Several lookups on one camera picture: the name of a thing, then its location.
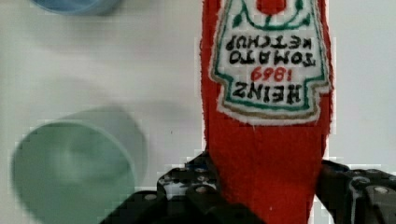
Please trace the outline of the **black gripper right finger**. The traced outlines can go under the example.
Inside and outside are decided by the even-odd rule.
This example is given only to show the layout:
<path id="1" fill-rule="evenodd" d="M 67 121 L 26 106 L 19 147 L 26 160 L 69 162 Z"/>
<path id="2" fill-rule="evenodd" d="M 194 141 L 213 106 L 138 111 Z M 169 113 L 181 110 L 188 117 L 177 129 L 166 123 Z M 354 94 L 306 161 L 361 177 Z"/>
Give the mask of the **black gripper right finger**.
<path id="1" fill-rule="evenodd" d="M 396 224 L 395 176 L 321 162 L 316 196 L 334 224 Z"/>

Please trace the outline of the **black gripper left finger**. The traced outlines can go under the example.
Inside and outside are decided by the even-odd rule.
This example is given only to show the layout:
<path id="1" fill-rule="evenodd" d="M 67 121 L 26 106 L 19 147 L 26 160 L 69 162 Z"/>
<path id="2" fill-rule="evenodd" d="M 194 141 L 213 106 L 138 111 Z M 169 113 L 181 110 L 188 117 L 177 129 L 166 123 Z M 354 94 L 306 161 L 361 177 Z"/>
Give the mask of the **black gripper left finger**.
<path id="1" fill-rule="evenodd" d="M 155 190 L 132 194 L 100 224 L 265 224 L 221 195 L 208 152 L 161 176 Z"/>

